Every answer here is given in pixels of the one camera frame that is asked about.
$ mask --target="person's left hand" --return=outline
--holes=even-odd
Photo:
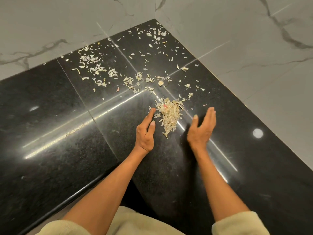
[[[137,129],[136,129],[135,148],[138,148],[139,150],[143,149],[144,153],[146,154],[153,149],[153,144],[154,144],[153,133],[156,128],[156,123],[155,121],[151,122],[151,120],[153,118],[153,114],[155,111],[156,111],[155,108],[151,108],[149,114],[145,117],[143,122],[137,126]]]

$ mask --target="glossy black tile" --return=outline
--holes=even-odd
[[[117,165],[57,60],[0,81],[0,112],[0,234],[26,233]]]
[[[271,234],[308,234],[313,220],[313,172],[172,35],[159,35],[158,30],[166,31],[151,20],[112,36],[111,41],[95,43],[93,53],[76,51],[66,56],[68,62],[58,59],[120,160],[131,151],[135,128],[155,100],[187,98],[193,93],[184,102],[183,119],[169,139],[157,122],[154,149],[135,172],[133,181],[146,203],[162,221],[186,234],[211,230],[214,219],[186,133],[194,114],[203,117],[207,108],[214,106],[217,126],[208,150],[225,181],[259,214]],[[158,37],[156,44],[152,40]],[[80,54],[99,56],[101,66],[107,71],[115,68],[118,76],[109,77],[108,72],[93,75],[85,67],[80,69]],[[177,69],[185,65],[188,71]],[[81,74],[71,71],[73,68]],[[140,81],[135,88],[141,91],[133,94],[123,85],[124,75],[132,77],[135,85],[139,71],[143,78],[147,74],[170,76],[172,81],[165,81],[168,87],[159,87],[157,81]],[[97,86],[93,77],[96,81],[106,78],[110,85]],[[154,91],[144,90],[145,86]]]

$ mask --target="marble wall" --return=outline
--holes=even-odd
[[[154,18],[155,0],[0,0],[0,80]]]
[[[313,0],[157,0],[156,19],[313,168]]]

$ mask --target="yellow shirt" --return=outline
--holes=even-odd
[[[184,235],[172,226],[154,218],[120,206],[107,235]],[[269,235],[258,215],[252,211],[241,212],[216,222],[213,235]],[[74,222],[57,220],[46,224],[36,235],[91,235]]]

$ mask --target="forearm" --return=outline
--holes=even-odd
[[[146,153],[134,148],[130,155],[63,218],[92,235],[106,234],[136,168]]]
[[[206,150],[195,150],[201,176],[215,221],[249,211],[244,202],[221,177]]]

